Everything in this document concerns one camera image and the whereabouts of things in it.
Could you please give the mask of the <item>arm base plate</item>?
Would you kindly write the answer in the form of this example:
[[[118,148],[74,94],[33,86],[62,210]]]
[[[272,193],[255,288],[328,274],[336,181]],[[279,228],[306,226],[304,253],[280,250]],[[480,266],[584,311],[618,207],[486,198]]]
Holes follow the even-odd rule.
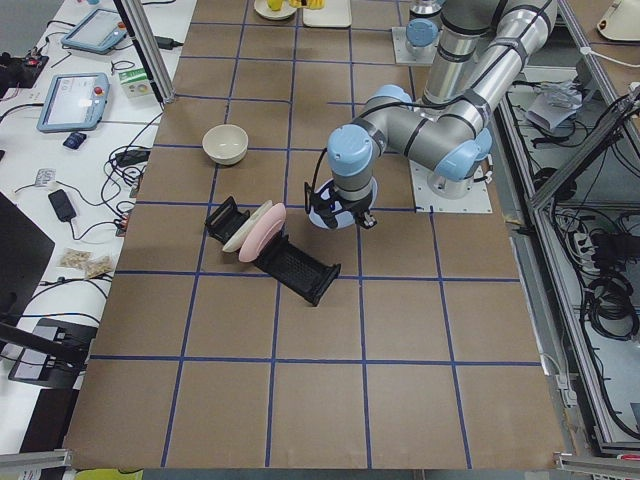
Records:
[[[439,30],[429,25],[407,25],[391,30],[395,63],[429,66],[435,59]]]
[[[474,176],[452,181],[410,161],[415,210],[421,213],[492,214],[488,192],[492,164],[481,162]]]

